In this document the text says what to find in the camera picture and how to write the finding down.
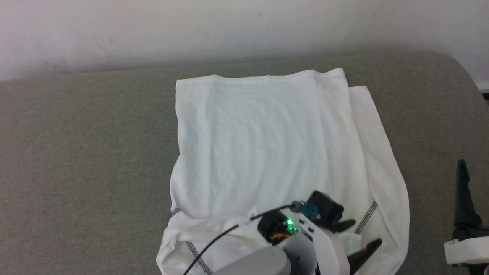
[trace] gray table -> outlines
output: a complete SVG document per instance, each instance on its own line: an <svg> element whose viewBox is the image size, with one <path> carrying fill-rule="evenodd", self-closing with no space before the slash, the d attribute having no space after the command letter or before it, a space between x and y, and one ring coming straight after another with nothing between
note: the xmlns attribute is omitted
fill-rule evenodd
<svg viewBox="0 0 489 275"><path fill-rule="evenodd" d="M159 274L178 156L175 82L344 68L366 85L409 192L399 274L445 264L455 167L489 223L489 108L454 59L434 52L58 75L0 83L0 274Z"/></svg>

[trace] white fabric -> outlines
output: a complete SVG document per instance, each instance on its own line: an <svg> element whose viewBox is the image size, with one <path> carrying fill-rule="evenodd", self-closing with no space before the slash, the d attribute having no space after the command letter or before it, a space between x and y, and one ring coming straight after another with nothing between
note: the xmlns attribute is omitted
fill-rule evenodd
<svg viewBox="0 0 489 275"><path fill-rule="evenodd" d="M400 267L409 235L406 186L370 93L348 88L342 69L179 80L176 111L180 157L170 179L176 214L156 258L164 275L182 274L192 262L186 242L200 252L247 213L306 200L314 190L342 204L343 218L357 225L375 200L361 242L383 243L359 273ZM268 245L256 225L211 246L205 266L216 271ZM346 246L356 246L347 239ZM190 274L205 272L196 264Z"/></svg>

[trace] black cable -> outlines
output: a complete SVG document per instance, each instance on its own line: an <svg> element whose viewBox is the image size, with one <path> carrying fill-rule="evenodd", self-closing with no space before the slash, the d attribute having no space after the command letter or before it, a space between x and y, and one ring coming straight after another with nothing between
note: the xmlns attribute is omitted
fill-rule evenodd
<svg viewBox="0 0 489 275"><path fill-rule="evenodd" d="M282 210L282 209L285 209L285 208L290 208L290 207L294 207L295 205L286 205L286 206L281 206L281 207L277 207L277 208L274 208L272 210L268 210L266 212L263 212L261 214L258 214L256 216L253 216L251 217L249 220L250 221L254 221L258 218L261 218L263 215L267 215L268 213L270 212L273 212L273 211L277 211L277 210ZM194 261L190 264L190 266L187 268L187 270L183 273L183 275L187 275L189 273L189 271L192 269L192 267L195 265L195 263L197 263L197 261L200 259L200 257L202 257L202 254L204 254L204 252L211 246L213 245L217 240L219 240L221 237L223 237L224 235L228 234L229 232L231 232L232 230L238 228L240 225L235 225L233 227L231 227L230 229L224 231L223 233L219 234L219 236L215 237L200 253L199 255L197 255L194 259Z"/></svg>

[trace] white wall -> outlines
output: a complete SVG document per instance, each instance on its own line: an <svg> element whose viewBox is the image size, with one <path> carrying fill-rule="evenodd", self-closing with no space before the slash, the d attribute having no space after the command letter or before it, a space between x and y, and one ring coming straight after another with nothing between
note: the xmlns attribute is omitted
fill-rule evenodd
<svg viewBox="0 0 489 275"><path fill-rule="evenodd" d="M0 80L430 49L489 88L488 0L2 0Z"/></svg>

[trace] gray fabric surface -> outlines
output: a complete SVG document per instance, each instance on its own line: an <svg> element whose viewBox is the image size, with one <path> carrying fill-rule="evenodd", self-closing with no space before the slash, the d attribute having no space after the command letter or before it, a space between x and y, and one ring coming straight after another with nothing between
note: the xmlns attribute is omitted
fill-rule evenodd
<svg viewBox="0 0 489 275"><path fill-rule="evenodd" d="M0 274L159 274L178 156L175 82L343 67L366 85L407 184L399 274L445 264L455 166L467 160L489 223L489 109L465 70L434 52L50 76L0 84Z"/></svg>

